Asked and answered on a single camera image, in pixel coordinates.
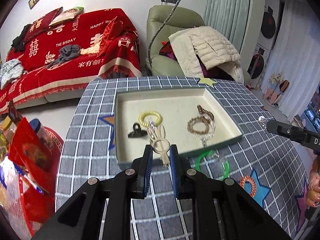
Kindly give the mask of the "black claw hair clip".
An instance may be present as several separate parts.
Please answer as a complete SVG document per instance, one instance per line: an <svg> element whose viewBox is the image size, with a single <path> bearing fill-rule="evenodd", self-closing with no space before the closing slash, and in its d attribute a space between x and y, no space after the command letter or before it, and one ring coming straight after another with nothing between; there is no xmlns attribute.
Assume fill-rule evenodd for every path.
<svg viewBox="0 0 320 240"><path fill-rule="evenodd" d="M137 122L133 124L132 128L133 131L127 135L128 138L141 138L148 135L147 131L143 130Z"/></svg>

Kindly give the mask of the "beige bunny hair clip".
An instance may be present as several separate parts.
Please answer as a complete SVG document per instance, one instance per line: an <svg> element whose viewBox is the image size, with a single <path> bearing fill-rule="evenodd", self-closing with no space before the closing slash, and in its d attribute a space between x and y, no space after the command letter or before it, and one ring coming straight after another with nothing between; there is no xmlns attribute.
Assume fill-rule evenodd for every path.
<svg viewBox="0 0 320 240"><path fill-rule="evenodd" d="M151 141L152 149L160 155L160 160L164 167L168 167L170 160L168 152L170 150L170 142L166 139L165 128L162 124L155 126L153 131L150 127L147 128L147 133Z"/></svg>

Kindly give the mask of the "grey checked tablecloth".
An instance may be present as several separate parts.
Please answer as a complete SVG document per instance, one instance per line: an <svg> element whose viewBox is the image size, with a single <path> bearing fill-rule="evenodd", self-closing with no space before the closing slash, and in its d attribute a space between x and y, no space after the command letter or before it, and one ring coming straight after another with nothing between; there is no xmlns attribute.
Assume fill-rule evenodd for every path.
<svg viewBox="0 0 320 240"><path fill-rule="evenodd" d="M120 172L114 148L113 128L101 120L114 113L117 92L155 88L197 87L197 78L140 77L134 79L93 80L76 108L63 146L57 175L56 206L60 207L89 177L101 180ZM219 150L223 169L213 156L201 161L201 171L211 178L224 174L239 181L252 176L257 184L257 199L288 233L295 237L304 223L304 193L307 175L289 139L267 134L258 118L271 115L243 85L218 81L212 93L244 132L239 142ZM167 168L152 169L151 188L145 200L134 200L131 207L132 239L192 239L191 201L176 200L171 173Z"/></svg>

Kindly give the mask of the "clear patterned plastic bag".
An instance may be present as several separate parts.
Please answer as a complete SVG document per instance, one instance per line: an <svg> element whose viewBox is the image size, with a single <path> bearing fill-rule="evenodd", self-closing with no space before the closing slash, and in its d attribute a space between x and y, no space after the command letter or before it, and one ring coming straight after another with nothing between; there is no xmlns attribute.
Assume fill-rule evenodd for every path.
<svg viewBox="0 0 320 240"><path fill-rule="evenodd" d="M19 174L7 157L1 162L1 207L19 239L31 239L21 204Z"/></svg>

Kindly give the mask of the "green plastic bangle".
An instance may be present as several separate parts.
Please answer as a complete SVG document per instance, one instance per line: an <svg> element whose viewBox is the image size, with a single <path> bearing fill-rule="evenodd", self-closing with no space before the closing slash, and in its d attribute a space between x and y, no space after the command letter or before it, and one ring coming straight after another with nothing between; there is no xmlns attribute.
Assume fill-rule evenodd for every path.
<svg viewBox="0 0 320 240"><path fill-rule="evenodd" d="M207 157L208 158L212 157L213 161L218 163L221 166L221 168L223 169L223 176L221 178L218 178L218 180L224 180L229 177L229 174L230 174L229 162L224 157L219 155L217 150L209 150L209 151L201 153L195 161L195 170L197 170L199 172L201 171L201 162L206 163Z"/></svg>

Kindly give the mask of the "red gift bag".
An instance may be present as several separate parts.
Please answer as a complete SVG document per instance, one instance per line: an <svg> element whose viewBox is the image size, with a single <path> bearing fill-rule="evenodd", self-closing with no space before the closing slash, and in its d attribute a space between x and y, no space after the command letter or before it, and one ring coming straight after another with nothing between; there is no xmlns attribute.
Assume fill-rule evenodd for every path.
<svg viewBox="0 0 320 240"><path fill-rule="evenodd" d="M22 207L31 222L45 223L54 214L57 166L61 152L55 146L48 150L26 118L17 125L9 148L9 160L25 167L40 193L30 186L22 196Z"/></svg>

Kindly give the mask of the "shallow grey-green tray box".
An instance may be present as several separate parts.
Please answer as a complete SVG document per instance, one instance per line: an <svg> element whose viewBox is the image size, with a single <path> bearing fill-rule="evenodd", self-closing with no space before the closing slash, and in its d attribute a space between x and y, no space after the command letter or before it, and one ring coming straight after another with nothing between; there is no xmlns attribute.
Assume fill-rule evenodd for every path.
<svg viewBox="0 0 320 240"><path fill-rule="evenodd" d="M215 131L205 145L187 130L187 123L198 116L197 106L214 115ZM166 139L177 146L184 157L196 157L205 150L216 150L239 141L243 131L235 122L222 100L212 90L200 88L151 89L121 92L116 95L114 138L117 163L129 168L134 159L144 153L150 142L148 136L129 138L133 124L145 111L156 111L162 116Z"/></svg>

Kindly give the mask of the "cream puffer jacket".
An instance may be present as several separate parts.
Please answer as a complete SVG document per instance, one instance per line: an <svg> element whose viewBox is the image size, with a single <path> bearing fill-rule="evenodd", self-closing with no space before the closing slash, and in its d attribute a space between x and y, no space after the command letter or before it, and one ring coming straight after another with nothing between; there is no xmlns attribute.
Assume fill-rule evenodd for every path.
<svg viewBox="0 0 320 240"><path fill-rule="evenodd" d="M204 77L219 68L234 81L244 83L241 56L235 46L220 32L209 26L180 30L169 36L170 45L185 76Z"/></svg>

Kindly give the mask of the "teal curtain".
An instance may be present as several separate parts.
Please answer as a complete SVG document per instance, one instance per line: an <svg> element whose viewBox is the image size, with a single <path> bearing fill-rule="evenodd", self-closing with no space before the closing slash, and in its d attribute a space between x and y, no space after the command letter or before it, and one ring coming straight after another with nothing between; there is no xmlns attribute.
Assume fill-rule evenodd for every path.
<svg viewBox="0 0 320 240"><path fill-rule="evenodd" d="M207 0L204 22L241 49L250 0Z"/></svg>

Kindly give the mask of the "light patterned folded blanket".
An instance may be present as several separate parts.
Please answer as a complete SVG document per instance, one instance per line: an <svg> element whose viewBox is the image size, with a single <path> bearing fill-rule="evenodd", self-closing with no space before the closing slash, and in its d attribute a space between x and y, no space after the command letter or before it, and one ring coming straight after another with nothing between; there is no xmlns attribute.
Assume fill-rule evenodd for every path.
<svg viewBox="0 0 320 240"><path fill-rule="evenodd" d="M24 68L19 59L12 59L1 66L1 90L8 84L19 79L24 72Z"/></svg>

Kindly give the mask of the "grey crumpled garment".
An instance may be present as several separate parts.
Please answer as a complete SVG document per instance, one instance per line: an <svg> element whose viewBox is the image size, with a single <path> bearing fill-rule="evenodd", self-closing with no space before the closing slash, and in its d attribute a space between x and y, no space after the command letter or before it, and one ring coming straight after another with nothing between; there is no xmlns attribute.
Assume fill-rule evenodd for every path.
<svg viewBox="0 0 320 240"><path fill-rule="evenodd" d="M68 62L70 60L73 60L80 56L80 46L76 44L70 44L67 46L64 46L60 49L58 58L54 60L53 62L49 63L46 68L52 67L56 64L62 64L65 62Z"/></svg>

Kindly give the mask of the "red covered sofa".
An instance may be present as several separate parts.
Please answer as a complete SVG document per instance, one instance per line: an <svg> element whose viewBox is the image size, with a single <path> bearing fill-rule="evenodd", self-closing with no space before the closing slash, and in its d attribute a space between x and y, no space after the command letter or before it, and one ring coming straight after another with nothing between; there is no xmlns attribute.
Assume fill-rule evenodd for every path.
<svg viewBox="0 0 320 240"><path fill-rule="evenodd" d="M1 112L76 98L96 77L141 76L135 26L120 8L57 8L25 26L1 66Z"/></svg>

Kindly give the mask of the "dark red pillow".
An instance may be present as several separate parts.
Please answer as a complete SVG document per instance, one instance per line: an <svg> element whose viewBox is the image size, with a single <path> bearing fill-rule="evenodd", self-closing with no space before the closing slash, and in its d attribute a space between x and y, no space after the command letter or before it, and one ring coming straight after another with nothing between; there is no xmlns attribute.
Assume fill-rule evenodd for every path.
<svg viewBox="0 0 320 240"><path fill-rule="evenodd" d="M62 12L62 10L63 10L63 7L54 9L53 11L45 14L38 20L35 20L29 27L28 31L26 32L23 39L23 43L26 44L33 37L49 29L49 25L52 22L52 20L56 18L56 16L58 16Z"/></svg>

